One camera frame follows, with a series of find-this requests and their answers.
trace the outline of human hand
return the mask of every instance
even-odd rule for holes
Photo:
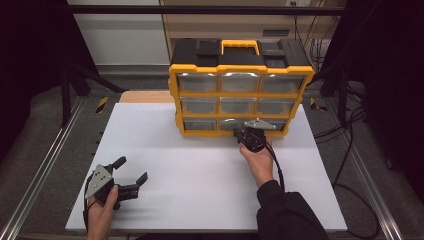
[[[88,200],[88,240],[106,240],[109,238],[110,225],[113,216],[113,205],[118,199],[118,186],[113,186],[109,192],[105,205],[102,207],[96,202],[96,197]]]
[[[271,138],[266,138],[266,141],[271,145]],[[240,143],[240,153],[246,158],[249,164],[250,172],[255,178],[256,186],[260,188],[262,184],[273,180],[272,176],[272,156],[267,149],[254,153],[249,151],[243,143]]]

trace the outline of white board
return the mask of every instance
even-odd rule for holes
[[[234,137],[183,137],[173,103],[118,103],[88,175],[121,156],[115,183],[149,180],[139,198],[121,202],[112,228],[131,232],[252,232],[257,230],[255,181]],[[284,138],[274,138],[286,191],[300,192],[327,231],[346,230],[303,107]],[[275,179],[278,179],[274,167]],[[85,231],[83,190],[66,229]]]

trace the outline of white wall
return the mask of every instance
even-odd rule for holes
[[[158,0],[68,0],[70,5],[159,5]],[[96,65],[169,64],[160,15],[75,14]]]

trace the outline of gray carpet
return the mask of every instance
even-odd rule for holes
[[[121,86],[132,89],[164,89],[166,79],[144,77],[134,80],[134,76],[126,76],[119,80],[111,79]],[[30,211],[21,234],[46,234],[78,236],[64,229],[72,205],[89,170],[97,142],[101,141],[113,105],[120,95],[93,85],[95,89],[86,99],[77,122],[72,129],[55,165],[53,166],[32,210]],[[103,96],[109,100],[102,113],[96,113],[97,105]],[[35,97],[32,102],[31,116],[22,130],[14,147],[0,165],[0,226],[3,227],[10,218],[20,199],[29,186],[32,177],[41,164],[51,143],[59,131],[61,122],[60,89],[54,88]],[[317,98],[317,105],[324,106],[322,99]],[[335,126],[329,112],[311,110],[309,98],[305,98],[306,114],[314,133],[328,130]],[[358,104],[349,101],[348,106],[354,109]],[[381,191],[399,229],[405,239],[424,239],[424,207],[414,195],[401,172],[386,167],[386,156],[379,147],[369,124],[358,121],[353,126],[354,143],[366,162],[379,190]],[[345,153],[340,137],[318,144],[318,148],[330,180],[335,178]],[[340,183],[348,185],[366,198],[350,160],[348,159],[341,174]],[[344,189],[335,190],[347,225],[352,232],[360,235],[372,234],[375,223],[369,210]],[[125,236],[114,232],[114,236]],[[356,239],[346,232],[330,233],[331,239]],[[147,234],[143,239],[256,239],[256,234]],[[380,232],[378,239],[385,239]]]

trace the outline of black jacket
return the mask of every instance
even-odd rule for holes
[[[308,203],[298,192],[285,193],[275,180],[263,184],[258,192],[261,208],[256,215],[261,240],[328,239]]]

